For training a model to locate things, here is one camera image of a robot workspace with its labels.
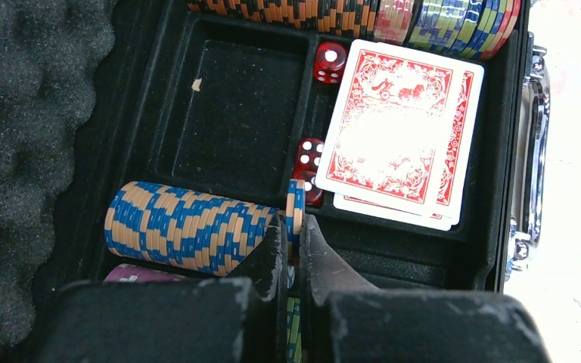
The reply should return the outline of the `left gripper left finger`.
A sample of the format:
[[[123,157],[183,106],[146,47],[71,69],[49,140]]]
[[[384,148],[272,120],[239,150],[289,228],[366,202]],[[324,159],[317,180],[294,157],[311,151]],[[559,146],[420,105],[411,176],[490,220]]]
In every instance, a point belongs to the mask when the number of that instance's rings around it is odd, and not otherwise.
[[[35,329],[37,362],[283,362],[287,238],[273,216],[228,276],[73,284]]]

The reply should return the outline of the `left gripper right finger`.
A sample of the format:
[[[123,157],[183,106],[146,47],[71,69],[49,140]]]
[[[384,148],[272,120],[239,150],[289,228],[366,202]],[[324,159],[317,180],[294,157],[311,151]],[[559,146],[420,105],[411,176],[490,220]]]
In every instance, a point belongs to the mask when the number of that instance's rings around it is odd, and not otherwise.
[[[548,362],[530,313],[499,293],[382,290],[326,242],[314,216],[300,235],[305,362]]]

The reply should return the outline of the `blue poker chip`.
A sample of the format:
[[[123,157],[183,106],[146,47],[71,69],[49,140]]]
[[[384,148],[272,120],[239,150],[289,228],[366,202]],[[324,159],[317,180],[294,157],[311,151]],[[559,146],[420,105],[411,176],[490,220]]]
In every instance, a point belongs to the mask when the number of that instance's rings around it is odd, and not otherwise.
[[[306,205],[304,180],[292,178],[287,189],[286,210],[284,211],[288,258],[292,265],[300,266],[300,234]]]

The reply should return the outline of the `black aluminium poker case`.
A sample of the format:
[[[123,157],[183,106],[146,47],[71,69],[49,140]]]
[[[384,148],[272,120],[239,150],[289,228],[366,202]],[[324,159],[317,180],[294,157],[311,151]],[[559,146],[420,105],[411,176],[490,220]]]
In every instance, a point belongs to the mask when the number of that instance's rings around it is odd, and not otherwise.
[[[486,62],[457,226],[348,213],[330,194],[308,208],[376,287],[502,294],[530,8]],[[122,262],[104,218],[125,183],[283,208],[297,146],[326,133],[337,97],[312,78],[329,40],[183,1],[0,1],[0,362],[37,362],[61,292]]]

